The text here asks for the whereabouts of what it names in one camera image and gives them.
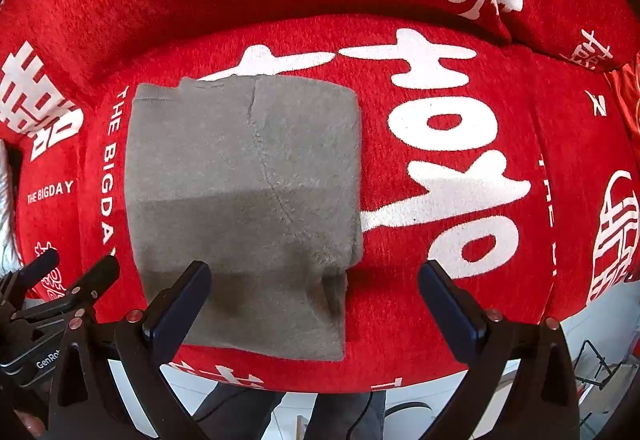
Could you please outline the red blanket with white lettering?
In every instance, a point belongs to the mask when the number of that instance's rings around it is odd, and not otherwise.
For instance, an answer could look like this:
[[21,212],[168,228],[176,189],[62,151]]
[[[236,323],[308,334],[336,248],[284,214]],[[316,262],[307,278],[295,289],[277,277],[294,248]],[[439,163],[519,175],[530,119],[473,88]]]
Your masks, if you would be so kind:
[[363,246],[346,272],[344,358],[185,340],[170,364],[257,389],[431,382],[461,364],[421,301],[422,261],[528,323],[574,316],[638,272],[639,150],[606,78],[638,51],[626,0],[2,0],[18,248],[60,255],[42,298],[110,254],[120,275],[96,315],[147,306],[124,187],[138,87],[341,85],[360,108]]

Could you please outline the red embroidered pillow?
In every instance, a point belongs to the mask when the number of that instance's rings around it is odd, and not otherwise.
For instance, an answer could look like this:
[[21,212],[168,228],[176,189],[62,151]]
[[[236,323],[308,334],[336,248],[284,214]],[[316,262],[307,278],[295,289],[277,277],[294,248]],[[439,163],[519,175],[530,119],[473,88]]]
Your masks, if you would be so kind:
[[622,113],[626,127],[629,131],[630,140],[636,150],[639,150],[639,68],[640,52],[636,53],[634,59],[626,63],[618,70],[606,73],[608,84],[610,84],[616,96],[620,113]]

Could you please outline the black metal rack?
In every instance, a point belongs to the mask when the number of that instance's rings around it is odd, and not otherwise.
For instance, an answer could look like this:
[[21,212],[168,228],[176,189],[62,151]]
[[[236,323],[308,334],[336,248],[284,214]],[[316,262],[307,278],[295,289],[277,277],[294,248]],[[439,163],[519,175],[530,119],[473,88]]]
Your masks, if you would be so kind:
[[573,370],[578,390],[597,388],[602,390],[612,382],[614,376],[625,366],[634,366],[629,358],[610,362],[589,339],[584,339],[576,358]]

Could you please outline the grey knit sweater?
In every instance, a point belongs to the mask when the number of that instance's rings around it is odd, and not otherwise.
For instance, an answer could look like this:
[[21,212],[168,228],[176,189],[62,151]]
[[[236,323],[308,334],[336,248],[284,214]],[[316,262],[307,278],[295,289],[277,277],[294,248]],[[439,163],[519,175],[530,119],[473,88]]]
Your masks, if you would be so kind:
[[288,75],[140,85],[124,187],[145,296],[201,260],[212,288],[189,344],[342,360],[360,178],[352,89]]

